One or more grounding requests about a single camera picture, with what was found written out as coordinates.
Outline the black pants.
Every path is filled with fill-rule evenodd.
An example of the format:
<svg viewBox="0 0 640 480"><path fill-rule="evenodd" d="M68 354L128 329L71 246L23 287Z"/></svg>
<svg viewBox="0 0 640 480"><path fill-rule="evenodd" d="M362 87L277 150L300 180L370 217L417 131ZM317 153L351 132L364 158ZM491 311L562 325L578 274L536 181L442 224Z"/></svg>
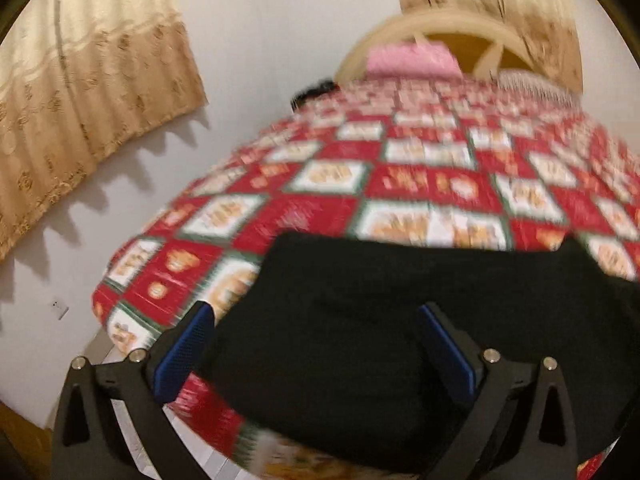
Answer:
<svg viewBox="0 0 640 480"><path fill-rule="evenodd" d="M300 444L417 474L469 408L427 352L424 304L511 360L556 359L581 460L620 434L639 393L639 286L573 237L553 252L496 252L283 233L196 372Z"/></svg>

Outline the red patchwork bear bedspread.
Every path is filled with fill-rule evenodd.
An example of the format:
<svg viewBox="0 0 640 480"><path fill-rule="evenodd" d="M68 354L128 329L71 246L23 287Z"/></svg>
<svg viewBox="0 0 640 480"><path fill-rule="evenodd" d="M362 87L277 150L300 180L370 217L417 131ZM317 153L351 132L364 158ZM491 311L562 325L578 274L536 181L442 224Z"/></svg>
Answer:
<svg viewBox="0 0 640 480"><path fill-rule="evenodd" d="M639 276L639 161L578 107L474 79L345 84L262 130L116 252L92 296L115 347L195 301L225 315L281 232L553 250Z"/></svg>

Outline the striped pillow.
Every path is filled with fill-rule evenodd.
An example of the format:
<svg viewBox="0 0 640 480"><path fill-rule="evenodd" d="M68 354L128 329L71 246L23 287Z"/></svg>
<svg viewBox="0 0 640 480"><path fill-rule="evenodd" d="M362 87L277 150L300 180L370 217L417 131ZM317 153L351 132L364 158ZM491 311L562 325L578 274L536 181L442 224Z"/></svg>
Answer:
<svg viewBox="0 0 640 480"><path fill-rule="evenodd" d="M529 70L499 70L494 81L503 90L526 93L537 99L555 102L562 106L580 107L580 96L565 89L544 75Z"/></svg>

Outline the pink folded blanket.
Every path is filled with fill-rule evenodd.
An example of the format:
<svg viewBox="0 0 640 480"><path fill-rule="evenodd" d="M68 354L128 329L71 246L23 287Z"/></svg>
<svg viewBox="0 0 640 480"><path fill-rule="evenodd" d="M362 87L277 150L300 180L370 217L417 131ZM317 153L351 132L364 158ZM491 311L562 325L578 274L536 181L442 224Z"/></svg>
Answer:
<svg viewBox="0 0 640 480"><path fill-rule="evenodd" d="M366 75L371 77L460 78L458 60L441 42L398 42L372 48Z"/></svg>

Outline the black item beside bed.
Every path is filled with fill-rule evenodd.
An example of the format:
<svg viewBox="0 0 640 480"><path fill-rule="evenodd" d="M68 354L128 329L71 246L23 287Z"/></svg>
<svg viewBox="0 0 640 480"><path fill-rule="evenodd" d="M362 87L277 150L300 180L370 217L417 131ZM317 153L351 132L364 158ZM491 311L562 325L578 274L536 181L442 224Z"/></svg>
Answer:
<svg viewBox="0 0 640 480"><path fill-rule="evenodd" d="M292 97L290 107L293 112L299 110L305 103L318 99L319 96L331 93L340 88L331 78L326 78L317 81L315 84L300 90Z"/></svg>

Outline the cream wooden headboard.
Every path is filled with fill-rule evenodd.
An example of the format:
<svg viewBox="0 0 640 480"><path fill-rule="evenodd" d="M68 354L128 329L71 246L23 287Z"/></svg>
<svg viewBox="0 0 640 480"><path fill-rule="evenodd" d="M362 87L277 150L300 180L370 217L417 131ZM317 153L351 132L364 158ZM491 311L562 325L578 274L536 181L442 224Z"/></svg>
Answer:
<svg viewBox="0 0 640 480"><path fill-rule="evenodd" d="M462 70L488 80L499 70L528 70L576 94L584 92L582 57L578 49L557 44L545 51L521 29L489 15L453 8L413 9L394 15L362 36L343 58L334 75L347 84L366 73L370 50L383 44L425 44L439 41Z"/></svg>

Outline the white wall socket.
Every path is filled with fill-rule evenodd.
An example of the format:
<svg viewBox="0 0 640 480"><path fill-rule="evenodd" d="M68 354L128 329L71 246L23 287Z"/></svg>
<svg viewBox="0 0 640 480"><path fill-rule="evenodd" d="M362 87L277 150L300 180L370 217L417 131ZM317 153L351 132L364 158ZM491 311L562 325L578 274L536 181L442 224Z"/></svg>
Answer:
<svg viewBox="0 0 640 480"><path fill-rule="evenodd" d="M64 318L64 316L68 312L68 310L70 310L68 305L64 301L59 299L53 299L50 303L50 308L54 313L55 318L58 321L61 321L62 318Z"/></svg>

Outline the beige curtain left wall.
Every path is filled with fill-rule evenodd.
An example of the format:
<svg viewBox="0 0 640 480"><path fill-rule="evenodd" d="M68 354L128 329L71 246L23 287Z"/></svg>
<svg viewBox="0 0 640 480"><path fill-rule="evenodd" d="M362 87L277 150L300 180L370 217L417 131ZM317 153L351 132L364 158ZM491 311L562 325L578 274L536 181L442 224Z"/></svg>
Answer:
<svg viewBox="0 0 640 480"><path fill-rule="evenodd" d="M207 101L176 0L30 0L1 45L1 249Z"/></svg>

